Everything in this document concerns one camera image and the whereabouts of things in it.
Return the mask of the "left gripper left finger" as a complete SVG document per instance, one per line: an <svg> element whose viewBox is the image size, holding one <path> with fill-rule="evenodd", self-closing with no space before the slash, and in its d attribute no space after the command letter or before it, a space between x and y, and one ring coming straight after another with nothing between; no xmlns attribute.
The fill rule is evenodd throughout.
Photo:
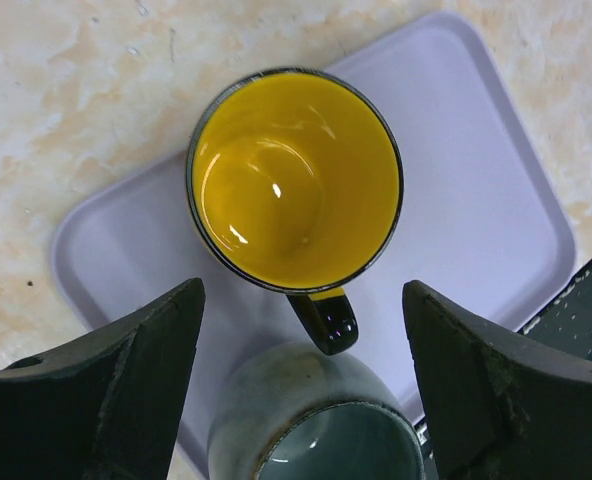
<svg viewBox="0 0 592 480"><path fill-rule="evenodd" d="M0 479L163 479L205 306L190 279L0 369Z"/></svg>

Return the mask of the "grey ceramic mug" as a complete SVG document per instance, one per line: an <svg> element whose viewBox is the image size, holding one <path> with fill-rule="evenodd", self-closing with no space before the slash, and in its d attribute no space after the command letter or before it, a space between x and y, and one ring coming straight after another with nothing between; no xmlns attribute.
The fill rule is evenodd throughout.
<svg viewBox="0 0 592 480"><path fill-rule="evenodd" d="M212 479L423 479L415 429L348 353L286 343L229 378L208 439Z"/></svg>

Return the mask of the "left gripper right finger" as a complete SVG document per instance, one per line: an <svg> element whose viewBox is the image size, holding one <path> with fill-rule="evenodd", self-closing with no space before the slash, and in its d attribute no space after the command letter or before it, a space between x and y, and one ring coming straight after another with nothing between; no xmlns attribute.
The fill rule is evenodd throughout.
<svg viewBox="0 0 592 480"><path fill-rule="evenodd" d="M592 479L592 361L505 329L419 280L402 307L442 479Z"/></svg>

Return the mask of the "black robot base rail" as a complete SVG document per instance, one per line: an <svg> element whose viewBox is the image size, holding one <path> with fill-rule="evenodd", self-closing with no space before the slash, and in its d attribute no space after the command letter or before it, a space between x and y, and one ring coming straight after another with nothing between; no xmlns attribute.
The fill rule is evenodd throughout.
<svg viewBox="0 0 592 480"><path fill-rule="evenodd" d="M520 333L551 348L592 361L592 259Z"/></svg>

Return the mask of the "yellow transparent mug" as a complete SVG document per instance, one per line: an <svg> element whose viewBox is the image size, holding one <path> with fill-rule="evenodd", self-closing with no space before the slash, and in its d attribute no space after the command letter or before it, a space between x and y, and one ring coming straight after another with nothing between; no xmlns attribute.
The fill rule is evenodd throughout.
<svg viewBox="0 0 592 480"><path fill-rule="evenodd" d="M404 198L395 137L364 94L300 67L236 81L196 123L185 184L195 228L225 268L286 296L322 353L357 342L344 288L382 255Z"/></svg>

